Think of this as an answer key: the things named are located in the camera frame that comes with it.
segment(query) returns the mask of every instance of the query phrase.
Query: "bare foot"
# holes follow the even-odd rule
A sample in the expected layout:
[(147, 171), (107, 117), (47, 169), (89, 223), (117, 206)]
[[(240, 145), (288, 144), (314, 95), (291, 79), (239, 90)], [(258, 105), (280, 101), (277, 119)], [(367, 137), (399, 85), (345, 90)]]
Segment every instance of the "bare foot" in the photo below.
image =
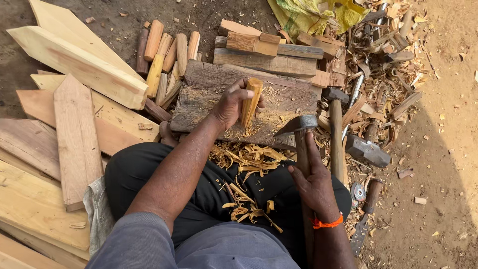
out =
[(159, 133), (161, 134), (161, 143), (172, 147), (176, 147), (179, 144), (173, 136), (168, 122), (161, 122), (161, 124), (159, 124)]

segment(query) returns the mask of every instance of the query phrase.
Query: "yellow plastic sack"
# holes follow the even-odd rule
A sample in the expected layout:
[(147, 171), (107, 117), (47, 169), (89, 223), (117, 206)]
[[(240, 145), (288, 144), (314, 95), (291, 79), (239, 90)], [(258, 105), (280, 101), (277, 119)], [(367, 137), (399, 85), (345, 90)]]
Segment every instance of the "yellow plastic sack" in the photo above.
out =
[(282, 28), (295, 40), (300, 32), (323, 34), (327, 21), (334, 17), (338, 22), (337, 34), (342, 34), (370, 12), (353, 3), (353, 0), (267, 0)]

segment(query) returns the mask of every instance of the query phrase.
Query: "orange wristband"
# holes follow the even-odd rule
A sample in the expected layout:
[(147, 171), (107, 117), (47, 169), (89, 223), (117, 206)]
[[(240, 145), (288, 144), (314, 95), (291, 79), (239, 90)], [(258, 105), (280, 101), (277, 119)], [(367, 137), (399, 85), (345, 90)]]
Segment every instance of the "orange wristband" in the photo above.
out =
[(344, 220), (344, 218), (342, 216), (342, 212), (340, 212), (340, 217), (338, 218), (338, 220), (336, 220), (332, 223), (323, 223), (323, 222), (319, 221), (317, 218), (315, 218), (314, 220), (310, 219), (310, 221), (314, 225), (314, 229), (337, 227), (339, 224), (342, 223), (343, 220)]

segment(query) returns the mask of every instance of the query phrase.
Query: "iron hammer head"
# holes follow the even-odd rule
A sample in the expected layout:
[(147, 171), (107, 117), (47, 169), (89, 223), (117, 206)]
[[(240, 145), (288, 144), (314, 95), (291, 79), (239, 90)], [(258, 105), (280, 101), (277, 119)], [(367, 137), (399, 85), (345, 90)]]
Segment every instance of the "iron hammer head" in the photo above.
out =
[(339, 99), (342, 105), (348, 104), (348, 101), (350, 100), (350, 96), (344, 94), (344, 92), (342, 92), (341, 90), (332, 87), (325, 88), (322, 91), (322, 96), (328, 101)]
[(274, 136), (292, 135), (294, 132), (317, 127), (317, 118), (315, 115), (302, 115), (291, 119)]
[(356, 135), (347, 135), (345, 151), (352, 157), (365, 160), (373, 166), (384, 168), (390, 164), (391, 157), (378, 145)]

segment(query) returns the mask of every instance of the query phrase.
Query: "gray cloth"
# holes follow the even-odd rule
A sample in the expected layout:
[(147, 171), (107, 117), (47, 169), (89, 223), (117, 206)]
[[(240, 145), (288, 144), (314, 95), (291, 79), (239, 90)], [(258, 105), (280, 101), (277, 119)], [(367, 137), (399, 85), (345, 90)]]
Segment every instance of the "gray cloth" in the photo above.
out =
[(115, 225), (106, 197), (105, 176), (101, 176), (101, 178), (88, 185), (83, 194), (83, 204), (85, 204), (90, 223), (89, 253), (92, 257), (106, 241)]
[(263, 228), (236, 222), (197, 233), (176, 252), (166, 223), (153, 213), (122, 217), (86, 269), (299, 269)]

